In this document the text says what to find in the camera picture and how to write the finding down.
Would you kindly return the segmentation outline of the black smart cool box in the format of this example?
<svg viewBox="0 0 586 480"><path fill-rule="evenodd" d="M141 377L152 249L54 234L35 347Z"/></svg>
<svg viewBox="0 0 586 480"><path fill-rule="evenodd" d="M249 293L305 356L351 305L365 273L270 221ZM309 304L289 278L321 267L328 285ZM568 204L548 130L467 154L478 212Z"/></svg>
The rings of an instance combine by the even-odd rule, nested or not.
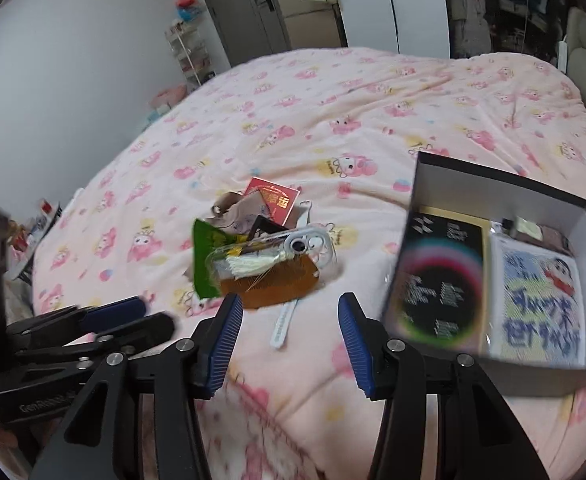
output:
<svg viewBox="0 0 586 480"><path fill-rule="evenodd" d="M393 336L479 352L487 313L485 219L423 207L411 211L382 322Z"/></svg>

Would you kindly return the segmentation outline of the green snack packet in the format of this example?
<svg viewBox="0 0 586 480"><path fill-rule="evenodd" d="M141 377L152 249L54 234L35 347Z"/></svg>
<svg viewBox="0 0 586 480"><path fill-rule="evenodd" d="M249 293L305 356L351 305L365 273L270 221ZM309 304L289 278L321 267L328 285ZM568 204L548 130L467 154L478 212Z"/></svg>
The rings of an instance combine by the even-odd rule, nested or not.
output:
<svg viewBox="0 0 586 480"><path fill-rule="evenodd" d="M192 229L193 243L193 284L201 299L217 298L220 292L209 275L207 258L222 246L234 242L234 236L220 230L212 224L196 219Z"/></svg>

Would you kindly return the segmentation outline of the brown wooden comb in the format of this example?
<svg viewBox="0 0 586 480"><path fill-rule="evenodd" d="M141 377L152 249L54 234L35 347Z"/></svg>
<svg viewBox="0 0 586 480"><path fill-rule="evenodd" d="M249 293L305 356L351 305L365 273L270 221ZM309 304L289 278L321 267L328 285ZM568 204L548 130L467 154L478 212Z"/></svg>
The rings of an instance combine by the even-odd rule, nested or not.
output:
<svg viewBox="0 0 586 480"><path fill-rule="evenodd" d="M302 298L319 283L320 270L308 256L277 263L271 269L248 278L220 282L223 295L240 296L245 310L257 310Z"/></svg>

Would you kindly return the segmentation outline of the clear cartoon phone case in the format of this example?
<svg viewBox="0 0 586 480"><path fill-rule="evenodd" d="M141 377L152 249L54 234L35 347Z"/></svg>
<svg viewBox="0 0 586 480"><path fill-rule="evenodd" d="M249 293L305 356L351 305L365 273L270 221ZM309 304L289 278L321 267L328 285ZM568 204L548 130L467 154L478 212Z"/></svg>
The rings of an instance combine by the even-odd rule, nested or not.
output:
<svg viewBox="0 0 586 480"><path fill-rule="evenodd" d="M329 232L322 226L303 226L256 237L215 249L207 258L209 275L220 290L228 278L248 278L268 271L277 263L308 256L322 274L336 267L336 252Z"/></svg>

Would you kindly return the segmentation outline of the cartoon bead art pack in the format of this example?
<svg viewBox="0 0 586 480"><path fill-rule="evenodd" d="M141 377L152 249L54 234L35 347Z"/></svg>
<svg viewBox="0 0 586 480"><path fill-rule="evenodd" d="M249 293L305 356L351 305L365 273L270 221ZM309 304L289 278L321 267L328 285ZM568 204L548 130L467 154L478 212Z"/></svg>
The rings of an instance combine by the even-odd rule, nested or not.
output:
<svg viewBox="0 0 586 480"><path fill-rule="evenodd" d="M490 255L488 356L515 364L584 366L585 308L575 259L496 234Z"/></svg>

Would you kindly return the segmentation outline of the black open storage box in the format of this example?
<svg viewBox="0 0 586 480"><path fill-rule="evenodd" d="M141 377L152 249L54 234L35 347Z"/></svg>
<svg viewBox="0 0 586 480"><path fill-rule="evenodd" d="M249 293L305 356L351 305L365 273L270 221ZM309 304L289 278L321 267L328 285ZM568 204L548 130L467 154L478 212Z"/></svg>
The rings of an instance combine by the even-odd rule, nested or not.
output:
<svg viewBox="0 0 586 480"><path fill-rule="evenodd" d="M509 396L586 385L586 200L517 174L416 160L386 330L466 352Z"/></svg>

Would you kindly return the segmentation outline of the red envelope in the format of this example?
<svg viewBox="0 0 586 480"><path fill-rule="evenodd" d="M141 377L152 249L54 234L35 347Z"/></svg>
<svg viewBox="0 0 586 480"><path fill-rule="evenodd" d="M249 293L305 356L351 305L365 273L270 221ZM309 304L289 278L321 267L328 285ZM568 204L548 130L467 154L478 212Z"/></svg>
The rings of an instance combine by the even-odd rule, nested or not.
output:
<svg viewBox="0 0 586 480"><path fill-rule="evenodd" d="M284 226L299 196L297 188L290 188L258 177L252 177L246 186L245 194L258 191L268 207L270 218Z"/></svg>

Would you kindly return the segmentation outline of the white shelf rack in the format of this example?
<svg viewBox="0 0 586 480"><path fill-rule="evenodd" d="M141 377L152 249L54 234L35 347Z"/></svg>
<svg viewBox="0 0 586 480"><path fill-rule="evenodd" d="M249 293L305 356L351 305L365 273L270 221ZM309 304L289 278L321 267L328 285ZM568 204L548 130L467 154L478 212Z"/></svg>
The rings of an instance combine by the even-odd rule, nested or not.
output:
<svg viewBox="0 0 586 480"><path fill-rule="evenodd" d="M190 89L200 88L215 76L212 58L196 26L183 22L171 25L165 38Z"/></svg>

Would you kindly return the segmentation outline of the dark grey door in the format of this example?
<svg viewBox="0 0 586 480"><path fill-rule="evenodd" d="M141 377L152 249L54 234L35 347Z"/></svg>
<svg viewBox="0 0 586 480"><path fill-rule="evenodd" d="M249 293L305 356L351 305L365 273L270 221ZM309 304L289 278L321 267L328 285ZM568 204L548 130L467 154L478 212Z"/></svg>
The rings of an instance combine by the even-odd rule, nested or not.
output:
<svg viewBox="0 0 586 480"><path fill-rule="evenodd" d="M231 66L291 49L278 0L205 0Z"/></svg>

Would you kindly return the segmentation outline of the white wardrobe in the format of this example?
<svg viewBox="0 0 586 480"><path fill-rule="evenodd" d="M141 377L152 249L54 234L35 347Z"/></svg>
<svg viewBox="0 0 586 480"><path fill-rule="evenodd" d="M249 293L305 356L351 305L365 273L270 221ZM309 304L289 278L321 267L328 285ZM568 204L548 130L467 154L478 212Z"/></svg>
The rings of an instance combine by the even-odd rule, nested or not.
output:
<svg viewBox="0 0 586 480"><path fill-rule="evenodd" d="M338 0L338 5L351 47L450 58L446 0Z"/></svg>

